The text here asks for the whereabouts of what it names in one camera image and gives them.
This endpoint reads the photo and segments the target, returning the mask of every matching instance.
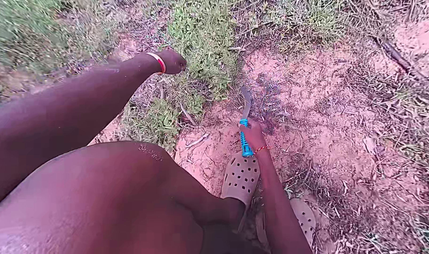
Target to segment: hand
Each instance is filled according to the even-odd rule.
[[[240,130],[244,132],[244,137],[253,151],[267,145],[262,127],[252,118],[247,118],[247,127],[241,124]]]
[[[173,51],[172,49],[166,49],[160,52],[155,52],[166,65],[166,74],[177,74],[185,69],[186,60],[182,55]]]

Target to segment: machete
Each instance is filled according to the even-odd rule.
[[[244,97],[244,110],[243,110],[243,116],[241,117],[240,124],[243,124],[247,127],[247,116],[249,115],[249,111],[251,110],[251,95],[248,91],[246,91],[245,87],[242,86],[240,88],[241,93]],[[251,147],[246,141],[246,138],[244,137],[244,133],[240,133],[240,140],[241,140],[241,151],[243,152],[243,157],[249,157],[254,155],[254,152],[251,150]]]

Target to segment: wrist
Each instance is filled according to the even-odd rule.
[[[140,53],[131,60],[134,60],[133,65],[137,66],[138,70],[145,70],[150,74],[161,72],[160,63],[151,55]]]

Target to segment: blue handle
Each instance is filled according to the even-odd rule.
[[[247,119],[241,119],[240,124],[243,124],[247,127]],[[248,157],[254,155],[254,152],[252,152],[251,147],[246,141],[246,138],[244,137],[244,133],[240,133],[240,140],[241,140],[241,151],[243,152],[243,157]]]

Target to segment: skin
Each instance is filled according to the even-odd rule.
[[[167,74],[186,65],[173,51],[156,54]],[[196,254],[210,246],[204,236],[214,239],[209,250],[222,242],[262,253],[227,237],[244,204],[208,193],[160,147],[86,147],[159,71],[140,54],[0,108],[0,253]],[[256,122],[243,131],[253,148],[264,144]],[[310,253],[269,152],[257,158],[272,251]]]

